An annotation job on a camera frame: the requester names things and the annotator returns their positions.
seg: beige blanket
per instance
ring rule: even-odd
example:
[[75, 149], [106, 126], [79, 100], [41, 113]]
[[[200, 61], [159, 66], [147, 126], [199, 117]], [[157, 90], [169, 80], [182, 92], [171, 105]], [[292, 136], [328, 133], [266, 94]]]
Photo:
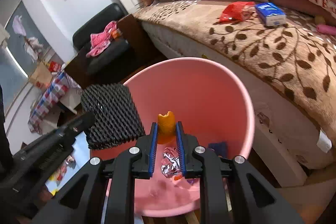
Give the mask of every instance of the beige blanket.
[[333, 36], [316, 32], [313, 18], [284, 9], [287, 24], [265, 27], [256, 14], [220, 23], [238, 0], [181, 0], [145, 7], [143, 21], [180, 32], [241, 65], [290, 100], [336, 145], [336, 50]]

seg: chair backrest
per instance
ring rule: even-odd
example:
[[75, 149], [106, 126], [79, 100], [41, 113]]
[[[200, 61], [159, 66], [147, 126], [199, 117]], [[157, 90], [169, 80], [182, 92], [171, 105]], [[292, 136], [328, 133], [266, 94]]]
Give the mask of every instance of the chair backrest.
[[124, 16], [124, 12], [117, 3], [110, 4], [74, 33], [72, 37], [73, 45], [77, 50], [80, 50], [85, 44], [90, 42], [92, 33], [102, 32], [112, 20], [118, 21]]

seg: white tag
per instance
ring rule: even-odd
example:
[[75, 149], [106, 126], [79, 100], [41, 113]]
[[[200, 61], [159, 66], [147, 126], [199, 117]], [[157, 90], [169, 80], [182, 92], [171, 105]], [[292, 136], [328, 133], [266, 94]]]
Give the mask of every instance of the white tag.
[[331, 140], [327, 137], [322, 129], [320, 130], [320, 137], [316, 145], [325, 153], [328, 153], [328, 151], [331, 149]]

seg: light strip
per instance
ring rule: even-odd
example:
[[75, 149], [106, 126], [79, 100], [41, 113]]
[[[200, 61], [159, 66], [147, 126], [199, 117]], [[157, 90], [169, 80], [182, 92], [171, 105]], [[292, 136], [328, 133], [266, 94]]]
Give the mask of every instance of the light strip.
[[8, 49], [8, 47], [6, 47], [6, 51], [8, 52], [8, 54], [10, 55], [10, 57], [13, 59], [15, 65], [19, 68], [19, 70], [23, 73], [23, 75], [28, 78], [28, 75], [25, 73], [25, 71], [21, 68], [21, 66], [19, 65], [19, 63], [16, 61], [16, 59], [14, 58], [13, 54], [10, 52], [10, 50]]

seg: chair seat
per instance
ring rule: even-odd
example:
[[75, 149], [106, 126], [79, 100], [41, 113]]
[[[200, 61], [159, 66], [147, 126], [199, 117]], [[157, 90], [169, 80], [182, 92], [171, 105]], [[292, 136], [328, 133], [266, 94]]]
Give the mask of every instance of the chair seat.
[[113, 40], [111, 44], [98, 56], [90, 57], [91, 61], [87, 68], [88, 75], [94, 75], [114, 59], [122, 55], [130, 48], [128, 41], [123, 38]]

